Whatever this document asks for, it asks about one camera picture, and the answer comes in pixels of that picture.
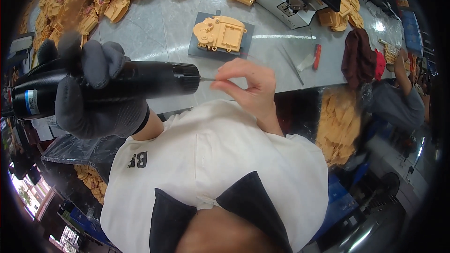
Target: red cloth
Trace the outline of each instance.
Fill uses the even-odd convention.
[[[377,68],[375,69],[375,79],[380,81],[381,76],[384,73],[384,69],[386,68],[386,59],[384,59],[383,54],[375,49],[375,53],[377,54]]]
[[[375,75],[377,54],[372,51],[364,29],[352,30],[345,39],[341,71],[351,89],[369,83]]]

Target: gray work table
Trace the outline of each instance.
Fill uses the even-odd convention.
[[[401,23],[388,18],[384,13],[371,14],[366,4],[361,1],[360,14],[364,19],[372,48],[382,49],[378,38],[401,46]],[[223,62],[188,55],[188,46],[198,12],[230,16],[255,25],[251,40],[248,60],[271,67],[277,78],[276,92],[284,92],[309,87],[327,86],[345,83],[341,73],[341,61],[345,48],[345,38],[352,30],[347,27],[344,32],[332,32],[329,27],[320,26],[316,16],[310,26],[291,30],[287,25],[255,3],[247,6],[231,0],[132,0],[124,18],[111,24],[107,18],[100,21],[93,31],[91,39],[102,43],[115,41],[122,45],[125,54],[131,60],[155,60],[194,64],[200,75],[212,78]],[[36,19],[36,12],[31,20]],[[290,53],[296,65],[308,54],[314,54],[315,45],[322,45],[319,69],[303,70],[300,75],[302,86],[286,58],[279,51],[282,46]],[[392,73],[385,71],[383,78],[391,78]],[[245,79],[233,80],[246,88]],[[148,100],[150,108],[157,114],[185,109],[210,100],[231,99],[222,92],[211,91],[210,82],[201,82],[193,95],[165,97]]]

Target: tree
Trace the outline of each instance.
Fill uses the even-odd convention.
[[[23,198],[26,204],[31,206],[31,199],[28,193],[25,191],[25,188],[23,186],[19,187],[19,196]]]

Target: white t-shirt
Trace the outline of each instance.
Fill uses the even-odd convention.
[[[298,252],[322,225],[328,206],[322,151],[299,135],[263,132],[253,116],[226,100],[171,116],[153,140],[127,139],[111,167],[101,227],[122,252],[150,252],[155,188],[199,210],[212,208],[252,171]]]

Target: red utility knife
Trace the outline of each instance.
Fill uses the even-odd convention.
[[[319,68],[319,61],[320,61],[320,52],[322,51],[322,46],[320,44],[315,45],[315,53],[314,53],[314,64],[312,65],[312,68],[314,70],[317,70]]]

